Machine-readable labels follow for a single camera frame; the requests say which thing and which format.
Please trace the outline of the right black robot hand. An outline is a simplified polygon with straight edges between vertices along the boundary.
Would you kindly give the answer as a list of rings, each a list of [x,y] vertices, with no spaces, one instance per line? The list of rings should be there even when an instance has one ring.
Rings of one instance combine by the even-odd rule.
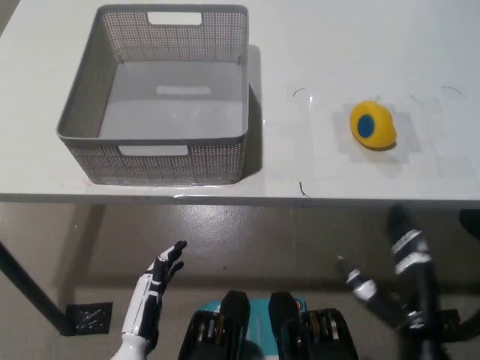
[[[440,288],[426,236],[408,209],[393,205],[385,218],[399,295],[386,292],[359,267],[337,256],[337,269],[355,299],[392,329],[410,329],[428,338],[445,340],[456,323],[440,307]]]

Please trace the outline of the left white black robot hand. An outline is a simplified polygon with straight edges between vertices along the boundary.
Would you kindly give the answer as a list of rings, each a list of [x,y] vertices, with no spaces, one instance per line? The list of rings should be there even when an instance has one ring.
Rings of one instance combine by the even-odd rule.
[[[139,277],[122,327],[123,334],[135,335],[155,347],[161,315],[162,297],[168,283],[184,263],[179,260],[186,241],[178,241],[154,258]]]

